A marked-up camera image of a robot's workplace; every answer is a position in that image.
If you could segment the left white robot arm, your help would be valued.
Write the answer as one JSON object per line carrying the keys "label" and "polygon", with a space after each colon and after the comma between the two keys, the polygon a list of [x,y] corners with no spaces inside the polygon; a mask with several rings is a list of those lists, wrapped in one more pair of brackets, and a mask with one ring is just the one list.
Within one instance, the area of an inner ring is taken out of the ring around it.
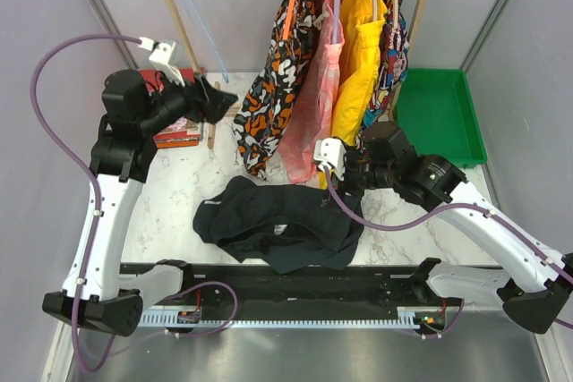
{"label": "left white robot arm", "polygon": [[127,337],[148,308],[167,297],[189,303],[197,291],[192,265],[182,260],[163,259],[131,280],[120,277],[133,210],[158,151],[154,138],[182,117],[218,123],[238,97],[199,74],[182,84],[164,79],[149,93],[141,74],[126,69],[106,78],[102,101],[79,247],[63,286],[46,293],[42,310],[70,326]]}

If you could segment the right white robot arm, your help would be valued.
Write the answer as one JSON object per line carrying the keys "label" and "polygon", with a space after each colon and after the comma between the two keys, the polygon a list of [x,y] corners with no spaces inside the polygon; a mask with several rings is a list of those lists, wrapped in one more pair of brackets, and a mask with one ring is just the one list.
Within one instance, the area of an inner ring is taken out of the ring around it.
{"label": "right white robot arm", "polygon": [[[433,217],[456,227],[497,263],[466,267],[428,258],[410,282],[412,298],[423,305],[455,298],[502,310],[514,323],[544,334],[559,323],[572,294],[572,257],[546,245],[487,200],[464,172],[445,157],[420,156],[394,123],[376,123],[357,149],[340,138],[317,145],[316,161],[329,193],[352,219],[383,232],[409,230]],[[365,191],[389,189],[425,215],[402,225],[362,218],[342,200]]]}

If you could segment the blue wire hanger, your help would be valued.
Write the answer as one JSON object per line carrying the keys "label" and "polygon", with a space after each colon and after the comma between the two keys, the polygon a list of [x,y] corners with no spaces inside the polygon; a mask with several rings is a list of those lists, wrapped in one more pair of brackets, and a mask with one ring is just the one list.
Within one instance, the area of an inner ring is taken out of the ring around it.
{"label": "blue wire hanger", "polygon": [[210,32],[209,26],[201,16],[200,9],[193,0],[182,0],[182,2],[188,19],[193,23],[195,30],[201,35],[201,43],[209,50],[210,57],[217,62],[223,82],[229,83],[227,67],[218,50],[218,45]]}

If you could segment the dark navy shorts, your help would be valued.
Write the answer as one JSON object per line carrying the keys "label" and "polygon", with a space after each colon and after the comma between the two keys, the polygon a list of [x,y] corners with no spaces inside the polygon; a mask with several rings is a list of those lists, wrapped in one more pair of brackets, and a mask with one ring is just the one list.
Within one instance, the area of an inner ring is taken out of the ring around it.
{"label": "dark navy shorts", "polygon": [[236,176],[201,202],[192,228],[237,261],[261,259],[281,275],[308,266],[342,270],[354,258],[364,226],[326,205],[327,194]]}

